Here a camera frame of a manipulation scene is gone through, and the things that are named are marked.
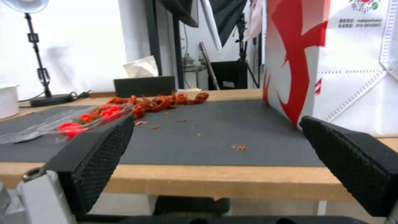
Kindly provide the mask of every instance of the wooden table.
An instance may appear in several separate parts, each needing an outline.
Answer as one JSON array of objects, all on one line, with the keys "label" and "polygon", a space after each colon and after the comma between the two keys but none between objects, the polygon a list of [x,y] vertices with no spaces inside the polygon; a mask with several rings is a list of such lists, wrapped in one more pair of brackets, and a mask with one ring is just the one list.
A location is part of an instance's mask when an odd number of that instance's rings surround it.
[{"label": "wooden table", "polygon": [[[209,91],[208,100],[260,99],[261,90]],[[109,98],[88,98],[69,105],[97,105]],[[50,107],[21,109],[19,116]],[[398,138],[380,139],[398,151]],[[0,181],[15,188],[22,175],[42,163],[0,163]],[[238,167],[118,165],[105,192],[145,195],[266,198],[275,200],[353,201],[326,167]]]}]

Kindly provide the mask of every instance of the light stand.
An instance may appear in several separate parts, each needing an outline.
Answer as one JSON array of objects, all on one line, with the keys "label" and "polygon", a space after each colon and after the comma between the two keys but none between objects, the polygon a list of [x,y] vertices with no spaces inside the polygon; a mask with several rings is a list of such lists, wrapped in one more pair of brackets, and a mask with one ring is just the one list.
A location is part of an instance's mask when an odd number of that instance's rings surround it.
[{"label": "light stand", "polygon": [[73,97],[70,94],[58,94],[52,95],[49,89],[50,84],[50,76],[47,72],[46,68],[43,68],[43,64],[41,62],[40,54],[39,54],[39,46],[37,43],[39,42],[39,35],[34,32],[31,16],[29,13],[25,13],[25,19],[27,20],[27,24],[29,26],[29,33],[27,34],[28,40],[30,43],[33,43],[33,49],[35,50],[37,62],[39,64],[39,68],[37,69],[37,76],[44,87],[44,97],[38,97],[30,100],[30,105],[32,107],[38,106],[50,106],[56,104],[63,104],[73,101]]},{"label": "light stand", "polygon": [[242,83],[240,81],[241,79],[247,78],[247,71],[249,71],[255,86],[257,88],[260,88],[259,81],[257,81],[255,79],[253,72],[250,69],[249,64],[246,60],[246,57],[247,57],[246,51],[247,51],[248,43],[247,43],[247,41],[245,41],[245,42],[243,41],[244,32],[246,29],[246,21],[245,21],[244,14],[242,14],[240,16],[240,19],[238,20],[238,23],[236,24],[236,26],[238,27],[238,33],[239,33],[239,39],[235,41],[235,43],[239,43],[239,59],[238,59],[238,63],[239,63],[239,78],[238,79],[239,80],[238,80],[238,83]]}]

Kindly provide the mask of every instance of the lamp base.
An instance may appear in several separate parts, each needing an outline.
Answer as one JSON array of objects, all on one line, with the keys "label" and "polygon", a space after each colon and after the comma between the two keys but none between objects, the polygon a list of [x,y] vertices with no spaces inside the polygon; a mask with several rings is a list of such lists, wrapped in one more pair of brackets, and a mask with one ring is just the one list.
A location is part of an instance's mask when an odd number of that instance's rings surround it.
[{"label": "lamp base", "polygon": [[39,107],[39,106],[51,106],[57,104],[64,104],[72,102],[73,98],[69,94],[58,94],[53,95],[51,97],[37,97],[35,99],[30,100],[31,107]]}]

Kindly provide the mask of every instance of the gray work surface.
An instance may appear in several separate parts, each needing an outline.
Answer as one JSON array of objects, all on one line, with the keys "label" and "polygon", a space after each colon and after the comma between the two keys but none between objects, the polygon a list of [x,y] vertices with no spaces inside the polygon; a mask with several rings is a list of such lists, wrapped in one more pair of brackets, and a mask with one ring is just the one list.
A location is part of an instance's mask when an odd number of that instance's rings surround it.
[{"label": "gray work surface", "polygon": [[[0,135],[22,131],[67,109],[0,122]],[[134,128],[122,164],[324,166],[302,133],[262,100],[209,101],[164,112],[141,119],[149,123]],[[59,138],[53,134],[0,145],[0,161],[46,162],[65,145]],[[239,151],[239,145],[246,150]]]}]

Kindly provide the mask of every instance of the clear plastic tray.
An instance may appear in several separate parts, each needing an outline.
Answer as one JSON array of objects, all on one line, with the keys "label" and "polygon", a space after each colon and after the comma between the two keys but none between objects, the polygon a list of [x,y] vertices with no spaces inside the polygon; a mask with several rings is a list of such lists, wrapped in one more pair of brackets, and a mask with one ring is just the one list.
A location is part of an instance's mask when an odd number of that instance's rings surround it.
[{"label": "clear plastic tray", "polygon": [[[45,134],[60,134],[59,126],[65,122],[77,122],[81,115],[83,114],[93,114],[93,111],[98,110],[104,106],[112,106],[111,104],[108,105],[101,105],[101,106],[93,106],[83,110],[68,110],[61,113],[58,113],[52,117],[47,118],[43,123],[39,125],[32,126],[24,131],[18,133],[10,133],[3,136],[0,136],[0,144],[3,143],[17,143],[22,141],[29,141],[35,139],[41,135]],[[92,128],[101,126],[108,122],[112,122],[117,118],[131,114],[132,112],[132,105],[130,104],[123,104],[117,105],[121,108],[120,111],[113,113],[111,116],[108,117],[101,117],[98,118],[88,124],[82,124],[81,127],[84,131],[90,130]]]}]

